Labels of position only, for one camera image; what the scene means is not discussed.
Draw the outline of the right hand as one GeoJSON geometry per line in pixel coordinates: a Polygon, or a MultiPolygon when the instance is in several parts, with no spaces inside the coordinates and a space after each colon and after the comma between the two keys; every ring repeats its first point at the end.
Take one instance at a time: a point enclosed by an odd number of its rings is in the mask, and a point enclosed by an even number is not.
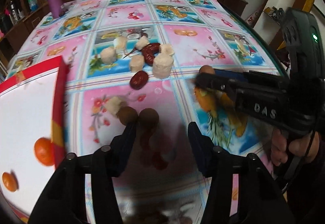
{"type": "Polygon", "coordinates": [[[312,134],[309,134],[301,139],[293,140],[290,144],[282,132],[275,128],[272,132],[271,139],[271,161],[273,165],[280,166],[288,161],[289,153],[303,157],[306,155],[306,161],[311,163],[317,156],[320,137],[318,132],[315,132],[313,140],[311,141],[312,134]]]}

